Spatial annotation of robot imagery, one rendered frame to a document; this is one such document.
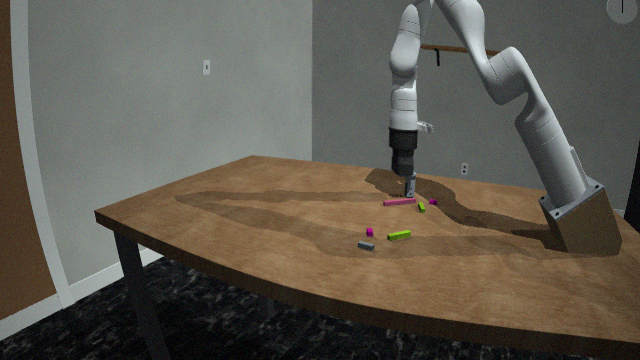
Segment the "pink rod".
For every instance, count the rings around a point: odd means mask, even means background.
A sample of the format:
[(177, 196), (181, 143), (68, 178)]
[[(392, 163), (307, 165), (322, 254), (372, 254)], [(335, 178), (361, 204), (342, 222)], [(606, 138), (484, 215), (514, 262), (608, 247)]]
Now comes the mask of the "pink rod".
[(410, 203), (416, 203), (416, 198), (383, 201), (384, 206), (410, 204)]

